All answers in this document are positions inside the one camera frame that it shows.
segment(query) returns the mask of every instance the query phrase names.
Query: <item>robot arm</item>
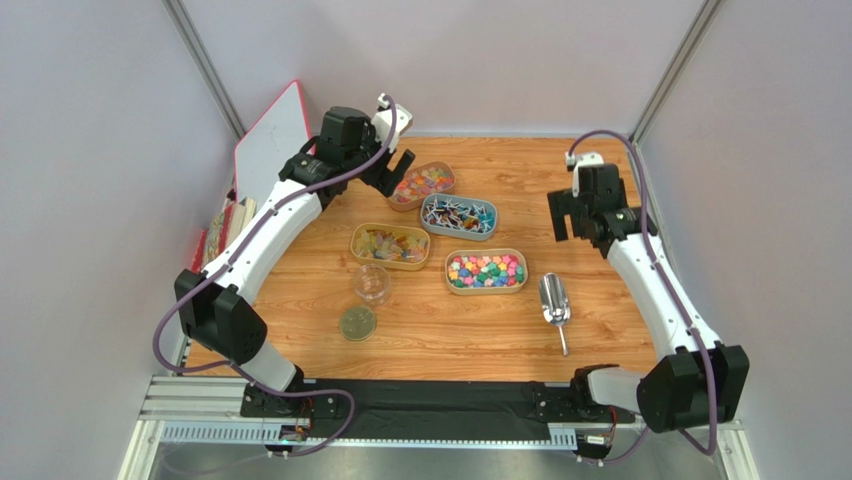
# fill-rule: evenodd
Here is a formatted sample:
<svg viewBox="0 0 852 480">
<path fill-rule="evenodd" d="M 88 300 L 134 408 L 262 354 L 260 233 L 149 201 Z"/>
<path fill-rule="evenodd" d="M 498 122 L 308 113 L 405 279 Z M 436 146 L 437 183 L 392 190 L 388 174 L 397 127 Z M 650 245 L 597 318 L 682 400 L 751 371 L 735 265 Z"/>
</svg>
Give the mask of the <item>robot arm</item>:
<svg viewBox="0 0 852 480">
<path fill-rule="evenodd" d="M 717 390 L 720 422 L 733 419 L 748 372 L 748 357 L 739 346 L 725 346 L 696 311 L 671 270 L 656 227 L 649 219 L 655 267 L 640 231 L 640 209 L 627 205 L 618 167 L 597 153 L 566 157 L 574 170 L 570 190 L 550 192 L 556 240 L 568 239 L 565 216 L 575 237 L 591 241 L 624 280 L 645 320 L 658 364 L 648 375 L 602 365 L 579 369 L 572 385 L 589 404 L 614 405 L 642 414 L 657 433 L 708 424 L 705 369 L 692 329 L 708 347 Z M 686 307 L 693 326 L 687 329 L 658 272 L 663 268 Z"/>
<path fill-rule="evenodd" d="M 347 182 L 298 196 L 278 210 L 275 205 L 306 186 L 361 167 L 380 152 L 382 141 L 392 134 L 384 155 L 359 176 L 384 196 L 390 196 L 414 161 L 414 154 L 406 150 L 393 171 L 387 168 L 399 137 L 412 122 L 405 108 L 397 105 L 396 112 L 392 127 L 391 110 L 380 97 L 379 112 L 372 120 L 363 112 L 346 107 L 334 107 L 325 114 L 320 135 L 309 140 L 284 164 L 269 199 L 229 249 L 206 265 L 201 274 L 184 270 L 178 276 L 175 293 L 180 299 L 201 284 L 208 272 L 218 272 L 230 265 L 180 309 L 181 326 L 188 337 L 218 352 L 272 389 L 285 391 L 294 379 L 298 380 L 298 368 L 266 341 L 266 323 L 251 305 L 281 255 L 334 197 L 346 190 Z M 315 153 L 310 153 L 311 148 L 315 148 Z M 263 228 L 256 228 L 261 223 Z M 231 263 L 232 250 L 237 248 L 245 250 Z"/>
</svg>

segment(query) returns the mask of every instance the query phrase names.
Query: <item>stainless steel scoop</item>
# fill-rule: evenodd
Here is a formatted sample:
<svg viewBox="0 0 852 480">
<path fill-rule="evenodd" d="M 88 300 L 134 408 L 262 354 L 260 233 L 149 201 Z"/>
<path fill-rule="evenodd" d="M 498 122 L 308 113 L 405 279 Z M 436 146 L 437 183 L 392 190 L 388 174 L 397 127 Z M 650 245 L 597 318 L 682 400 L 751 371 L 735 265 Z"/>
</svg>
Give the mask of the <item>stainless steel scoop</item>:
<svg viewBox="0 0 852 480">
<path fill-rule="evenodd" d="M 562 338 L 562 355 L 568 356 L 568 343 L 562 326 L 571 319 L 571 303 L 565 293 L 565 284 L 555 273 L 548 273 L 538 282 L 538 294 L 541 297 L 541 311 L 547 323 L 559 328 Z"/>
</svg>

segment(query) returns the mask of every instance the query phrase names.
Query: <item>wooden table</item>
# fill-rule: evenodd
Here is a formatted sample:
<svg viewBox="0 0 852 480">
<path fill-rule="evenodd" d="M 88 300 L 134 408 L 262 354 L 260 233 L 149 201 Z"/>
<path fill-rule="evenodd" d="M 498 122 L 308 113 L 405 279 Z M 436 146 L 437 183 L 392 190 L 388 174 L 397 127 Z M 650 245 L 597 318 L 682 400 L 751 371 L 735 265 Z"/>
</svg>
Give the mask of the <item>wooden table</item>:
<svg viewBox="0 0 852 480">
<path fill-rule="evenodd" d="M 266 279 L 254 307 L 269 326 L 268 339 L 308 378 L 568 381 L 574 369 L 599 363 L 649 371 L 656 363 L 650 335 L 621 278 L 589 242 L 554 241 L 546 193 L 570 187 L 563 163 L 570 145 L 566 139 L 403 139 L 400 148 L 417 155 L 415 166 L 445 161 L 456 174 L 455 194 L 494 203 L 497 232 L 483 243 L 432 235 L 423 270 L 390 271 L 393 293 L 374 309 L 375 333 L 363 342 L 347 341 L 338 321 L 359 303 L 352 287 L 360 266 L 349 252 L 352 232 L 365 222 L 420 226 L 417 211 L 393 211 L 378 192 L 350 182 Z M 624 148 L 597 139 L 578 148 L 589 150 L 618 164 L 628 201 L 638 205 Z M 529 280 L 520 292 L 449 292 L 442 275 L 450 252 L 500 247 L 518 249 L 527 259 Z M 548 272 L 559 274 L 571 299 L 569 357 L 562 356 L 559 333 L 541 313 L 538 281 Z M 195 344 L 187 364 L 217 359 Z M 208 374 L 234 373 L 221 368 Z"/>
</svg>

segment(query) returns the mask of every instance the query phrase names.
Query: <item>colorful candy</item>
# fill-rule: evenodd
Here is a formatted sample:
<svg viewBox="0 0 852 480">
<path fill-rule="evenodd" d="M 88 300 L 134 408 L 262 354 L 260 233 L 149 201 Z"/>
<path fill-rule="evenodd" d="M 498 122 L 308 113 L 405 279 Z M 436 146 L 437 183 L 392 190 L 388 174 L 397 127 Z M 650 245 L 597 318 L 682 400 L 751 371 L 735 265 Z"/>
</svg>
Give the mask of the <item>colorful candy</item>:
<svg viewBox="0 0 852 480">
<path fill-rule="evenodd" d="M 426 257 L 425 238 L 385 230 L 364 230 L 355 240 L 355 255 L 362 258 L 417 263 Z"/>
<path fill-rule="evenodd" d="M 447 278 L 458 288 L 512 287 L 523 283 L 525 277 L 524 267 L 514 255 L 455 257 L 447 265 Z"/>
<path fill-rule="evenodd" d="M 443 192 L 456 182 L 452 172 L 441 167 L 414 169 L 396 186 L 391 200 L 397 203 L 410 203 L 433 193 Z"/>
<path fill-rule="evenodd" d="M 497 224 L 494 212 L 488 211 L 484 205 L 465 205 L 453 200 L 442 200 L 440 197 L 431 200 L 426 208 L 421 210 L 421 215 L 423 221 L 430 225 L 474 233 L 488 233 L 494 230 Z"/>
</svg>

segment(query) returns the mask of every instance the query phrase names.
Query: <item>glass cup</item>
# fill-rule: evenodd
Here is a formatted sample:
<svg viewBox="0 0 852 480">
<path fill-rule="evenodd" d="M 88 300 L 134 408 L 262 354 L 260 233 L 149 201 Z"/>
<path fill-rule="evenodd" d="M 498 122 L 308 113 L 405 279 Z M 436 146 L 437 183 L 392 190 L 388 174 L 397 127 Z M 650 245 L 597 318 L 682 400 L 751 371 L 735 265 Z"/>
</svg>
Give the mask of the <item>glass cup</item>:
<svg viewBox="0 0 852 480">
<path fill-rule="evenodd" d="M 361 266 L 355 271 L 355 293 L 370 307 L 382 305 L 390 297 L 390 274 L 381 265 Z"/>
</svg>

